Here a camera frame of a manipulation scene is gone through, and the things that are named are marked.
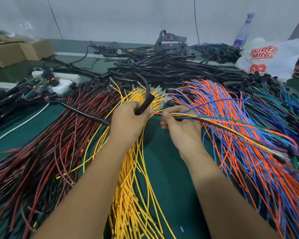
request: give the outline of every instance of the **plastic bag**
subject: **plastic bag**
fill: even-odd
[[[286,42],[269,41],[256,38],[243,50],[236,67],[243,72],[268,73],[285,82],[292,77],[295,64],[299,58],[299,40]]]

